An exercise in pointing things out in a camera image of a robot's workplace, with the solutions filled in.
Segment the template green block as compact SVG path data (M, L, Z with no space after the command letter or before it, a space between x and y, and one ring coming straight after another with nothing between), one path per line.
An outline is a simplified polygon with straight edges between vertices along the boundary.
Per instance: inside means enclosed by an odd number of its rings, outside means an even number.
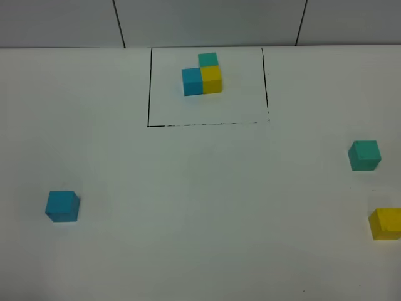
M198 63L201 68L219 65L216 52L198 54Z

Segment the template blue block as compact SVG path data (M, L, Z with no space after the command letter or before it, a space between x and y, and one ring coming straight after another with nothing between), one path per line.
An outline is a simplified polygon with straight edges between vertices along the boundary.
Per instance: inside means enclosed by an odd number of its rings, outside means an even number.
M201 69L197 68L184 68L182 72L182 83L185 96L202 95L203 94L203 81Z

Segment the template yellow block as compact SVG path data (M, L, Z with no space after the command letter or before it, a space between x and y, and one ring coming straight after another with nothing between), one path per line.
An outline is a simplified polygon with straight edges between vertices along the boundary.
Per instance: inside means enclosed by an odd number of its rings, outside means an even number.
M200 68L202 75L203 94L222 92L222 75L219 66Z

